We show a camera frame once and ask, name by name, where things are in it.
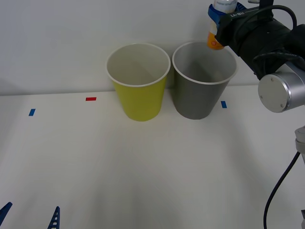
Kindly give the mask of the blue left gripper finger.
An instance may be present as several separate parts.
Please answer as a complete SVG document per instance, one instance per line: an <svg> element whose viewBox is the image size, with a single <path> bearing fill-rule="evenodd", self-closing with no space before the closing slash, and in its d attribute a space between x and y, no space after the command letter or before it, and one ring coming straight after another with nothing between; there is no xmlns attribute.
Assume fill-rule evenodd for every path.
<svg viewBox="0 0 305 229"><path fill-rule="evenodd" d="M8 202L1 210L0 210L0 218L4 219L8 213L8 211L10 210L10 208L12 207L12 203Z"/></svg>
<svg viewBox="0 0 305 229"><path fill-rule="evenodd" d="M57 206L50 220L47 229L59 229L60 228L60 207Z"/></svg>

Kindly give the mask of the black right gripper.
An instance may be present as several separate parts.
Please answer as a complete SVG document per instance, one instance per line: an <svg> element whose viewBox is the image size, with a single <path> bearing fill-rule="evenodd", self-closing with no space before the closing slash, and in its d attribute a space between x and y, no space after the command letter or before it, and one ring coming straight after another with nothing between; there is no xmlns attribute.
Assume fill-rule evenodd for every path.
<svg viewBox="0 0 305 229"><path fill-rule="evenodd" d="M234 12L224 13L210 4L208 15L216 24L216 39L223 46L229 46L233 51L239 52L246 45L253 44L261 35L260 23L254 16L249 21L246 17L257 12L258 7L247 9L243 4L237 2Z"/></svg>

